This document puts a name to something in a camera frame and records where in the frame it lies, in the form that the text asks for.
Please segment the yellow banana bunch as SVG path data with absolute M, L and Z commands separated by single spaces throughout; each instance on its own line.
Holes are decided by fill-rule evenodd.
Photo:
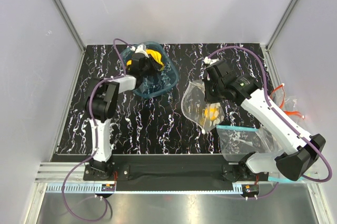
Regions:
M 162 54 L 156 50 L 146 49 L 147 54 L 155 61 L 155 65 L 158 71 L 163 71 L 165 65 L 162 60 Z

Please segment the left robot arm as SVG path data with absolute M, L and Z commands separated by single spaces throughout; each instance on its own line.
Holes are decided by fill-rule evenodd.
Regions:
M 157 74 L 164 68 L 163 55 L 160 52 L 136 49 L 125 65 L 124 75 L 94 79 L 84 105 L 89 116 L 93 142 L 92 153 L 87 162 L 90 170 L 95 171 L 101 179 L 110 179 L 114 173 L 110 124 L 119 94 L 137 89 L 145 77 Z

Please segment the yellow lemon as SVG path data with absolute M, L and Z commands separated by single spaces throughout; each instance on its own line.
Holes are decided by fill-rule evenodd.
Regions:
M 209 119 L 210 121 L 215 121 L 219 117 L 219 114 L 219 108 L 213 105 L 206 107 L 204 110 L 205 118 Z

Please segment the white dotted zip bag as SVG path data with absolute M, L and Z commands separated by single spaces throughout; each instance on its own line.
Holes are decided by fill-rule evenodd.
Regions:
M 221 103 L 207 104 L 204 92 L 205 86 L 202 80 L 189 82 L 181 101 L 182 114 L 199 126 L 202 134 L 208 133 L 224 120 L 224 110 Z M 211 105 L 219 108 L 220 114 L 215 121 L 210 121 L 204 116 L 205 108 Z

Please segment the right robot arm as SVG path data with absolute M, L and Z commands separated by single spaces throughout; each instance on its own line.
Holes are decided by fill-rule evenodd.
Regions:
M 319 159 L 326 143 L 295 123 L 265 93 L 264 88 L 248 74 L 237 76 L 224 60 L 204 59 L 207 77 L 205 101 L 208 104 L 230 100 L 252 114 L 280 144 L 276 152 L 251 152 L 239 162 L 239 174 L 251 180 L 261 172 L 280 172 L 297 181 Z

